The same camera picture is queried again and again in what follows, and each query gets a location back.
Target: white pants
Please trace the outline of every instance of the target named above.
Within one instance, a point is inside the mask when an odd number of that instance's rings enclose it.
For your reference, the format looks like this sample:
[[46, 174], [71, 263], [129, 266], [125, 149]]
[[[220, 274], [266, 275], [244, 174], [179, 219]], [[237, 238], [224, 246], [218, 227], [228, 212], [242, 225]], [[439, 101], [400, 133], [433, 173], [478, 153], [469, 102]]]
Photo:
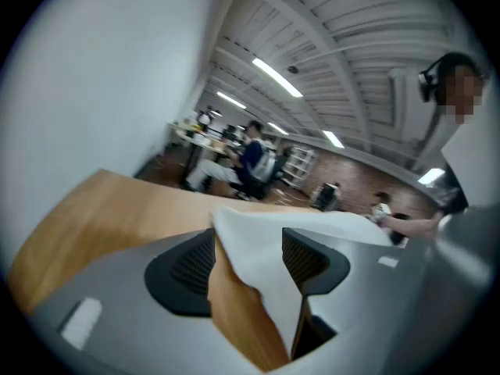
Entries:
[[240, 184], [238, 175], [232, 168], [225, 168], [209, 159], [203, 159], [187, 176], [186, 181], [196, 190], [199, 190], [207, 177], [227, 182], [228, 184]]

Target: blue shirt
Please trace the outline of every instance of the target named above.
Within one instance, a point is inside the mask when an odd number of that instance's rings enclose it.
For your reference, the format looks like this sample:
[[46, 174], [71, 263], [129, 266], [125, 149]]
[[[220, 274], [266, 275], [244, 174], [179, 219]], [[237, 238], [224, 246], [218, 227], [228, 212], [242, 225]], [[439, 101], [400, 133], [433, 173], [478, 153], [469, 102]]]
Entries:
[[249, 171], [255, 168], [263, 154], [263, 147], [258, 141], [252, 141], [250, 145], [247, 146], [245, 152], [240, 157], [240, 163], [243, 168], [234, 168], [234, 172], [236, 172], [239, 180], [244, 181], [245, 178], [250, 177]]

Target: floor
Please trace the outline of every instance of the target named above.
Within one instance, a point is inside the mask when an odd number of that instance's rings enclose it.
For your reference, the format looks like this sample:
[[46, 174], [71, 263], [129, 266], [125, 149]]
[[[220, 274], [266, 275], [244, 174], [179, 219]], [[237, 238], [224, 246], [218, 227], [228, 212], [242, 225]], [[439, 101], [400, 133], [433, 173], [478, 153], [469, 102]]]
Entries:
[[[152, 182], [153, 184], [178, 188], [180, 177], [184, 171], [184, 164], [187, 160], [188, 150], [182, 145], [168, 148], [164, 155], [159, 155], [151, 160], [136, 177], [146, 180], [147, 182]], [[262, 200], [263, 203], [309, 207], [309, 198], [306, 195], [288, 187], [283, 182], [279, 180], [276, 181], [273, 184], [273, 189], [279, 189], [287, 194], [285, 196], [286, 200], [272, 190], [269, 195]], [[226, 184], [214, 181], [207, 193], [210, 195], [228, 196], [230, 189]]]

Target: man in blue shirt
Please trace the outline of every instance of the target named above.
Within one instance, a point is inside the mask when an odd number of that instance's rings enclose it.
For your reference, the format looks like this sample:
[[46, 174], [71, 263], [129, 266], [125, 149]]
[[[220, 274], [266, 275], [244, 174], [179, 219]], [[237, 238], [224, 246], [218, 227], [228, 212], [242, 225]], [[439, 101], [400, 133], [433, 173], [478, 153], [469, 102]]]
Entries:
[[263, 165], [266, 147], [261, 139], [263, 125], [259, 121], [251, 121], [246, 129], [250, 142], [241, 156], [227, 149], [226, 153], [232, 162], [231, 168], [226, 168], [208, 159], [202, 160], [187, 176], [184, 188], [199, 191], [207, 177], [227, 182], [242, 184], [252, 173]]

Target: white paper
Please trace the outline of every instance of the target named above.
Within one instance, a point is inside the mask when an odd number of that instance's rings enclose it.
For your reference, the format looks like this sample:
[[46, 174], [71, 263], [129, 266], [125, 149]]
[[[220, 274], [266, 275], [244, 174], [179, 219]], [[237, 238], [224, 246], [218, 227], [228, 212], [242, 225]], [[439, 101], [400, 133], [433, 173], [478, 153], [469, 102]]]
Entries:
[[311, 230], [372, 245], [391, 246], [386, 233], [350, 212], [240, 213], [224, 207], [213, 213], [213, 226], [234, 272], [262, 294], [288, 354], [294, 341], [302, 295], [282, 260], [284, 227]]

